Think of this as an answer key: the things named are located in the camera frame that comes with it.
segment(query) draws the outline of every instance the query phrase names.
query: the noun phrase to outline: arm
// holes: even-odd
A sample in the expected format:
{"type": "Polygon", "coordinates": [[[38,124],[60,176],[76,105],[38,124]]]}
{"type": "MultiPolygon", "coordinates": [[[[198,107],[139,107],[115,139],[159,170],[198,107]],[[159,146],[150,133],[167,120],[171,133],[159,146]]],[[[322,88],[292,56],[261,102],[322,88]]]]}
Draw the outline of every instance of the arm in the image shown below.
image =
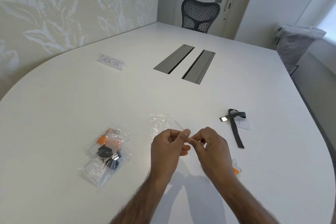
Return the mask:
{"type": "Polygon", "coordinates": [[[152,143],[151,170],[133,198],[120,210],[110,224],[148,224],[176,170],[179,156],[185,156],[190,146],[184,145],[190,130],[168,129],[158,134],[152,143]]]}
{"type": "Polygon", "coordinates": [[[240,224],[278,224],[234,175],[229,146],[223,137],[211,128],[204,128],[189,143],[195,148],[204,173],[240,224]]]}

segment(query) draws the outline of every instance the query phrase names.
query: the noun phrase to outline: left hand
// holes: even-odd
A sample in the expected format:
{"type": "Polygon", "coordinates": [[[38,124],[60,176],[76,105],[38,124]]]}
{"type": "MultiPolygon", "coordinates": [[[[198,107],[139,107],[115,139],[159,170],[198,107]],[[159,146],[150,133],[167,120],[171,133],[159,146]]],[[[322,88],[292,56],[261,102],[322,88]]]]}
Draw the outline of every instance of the left hand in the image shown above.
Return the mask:
{"type": "Polygon", "coordinates": [[[190,130],[178,131],[167,129],[156,137],[150,150],[150,174],[155,179],[163,179],[168,184],[179,163],[179,157],[185,156],[190,150],[188,142],[190,130]]]}

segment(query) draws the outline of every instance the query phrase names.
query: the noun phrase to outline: black strap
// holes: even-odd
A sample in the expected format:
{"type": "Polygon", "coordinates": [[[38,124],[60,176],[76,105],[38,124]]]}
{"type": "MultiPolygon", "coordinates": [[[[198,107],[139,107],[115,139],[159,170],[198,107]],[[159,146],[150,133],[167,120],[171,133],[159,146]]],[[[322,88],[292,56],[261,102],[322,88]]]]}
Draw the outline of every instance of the black strap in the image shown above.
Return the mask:
{"type": "Polygon", "coordinates": [[[233,136],[236,140],[238,148],[244,149],[245,147],[244,147],[243,142],[240,139],[240,136],[238,134],[237,125],[235,123],[235,120],[233,119],[234,117],[237,117],[237,116],[240,116],[242,118],[246,118],[245,112],[238,112],[236,109],[229,109],[229,114],[227,116],[225,116],[225,118],[230,120],[233,136]]]}

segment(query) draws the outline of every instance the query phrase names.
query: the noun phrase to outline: patterned wallpaper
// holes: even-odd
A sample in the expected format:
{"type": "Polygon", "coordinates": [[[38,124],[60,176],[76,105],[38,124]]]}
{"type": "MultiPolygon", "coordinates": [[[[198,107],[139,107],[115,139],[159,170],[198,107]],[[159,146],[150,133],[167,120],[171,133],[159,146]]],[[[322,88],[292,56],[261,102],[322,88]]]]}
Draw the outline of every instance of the patterned wallpaper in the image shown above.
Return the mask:
{"type": "Polygon", "coordinates": [[[0,0],[0,99],[68,50],[156,22],[158,0],[0,0]]]}

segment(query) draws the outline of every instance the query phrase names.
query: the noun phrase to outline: office chair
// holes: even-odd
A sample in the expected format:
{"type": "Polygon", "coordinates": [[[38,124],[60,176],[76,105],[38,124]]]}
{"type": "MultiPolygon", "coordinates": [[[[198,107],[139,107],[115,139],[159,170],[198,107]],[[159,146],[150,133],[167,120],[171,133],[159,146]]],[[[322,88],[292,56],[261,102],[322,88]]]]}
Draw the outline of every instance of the office chair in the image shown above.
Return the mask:
{"type": "Polygon", "coordinates": [[[217,18],[221,7],[217,3],[184,0],[181,9],[183,28],[208,33],[208,30],[217,18]]]}

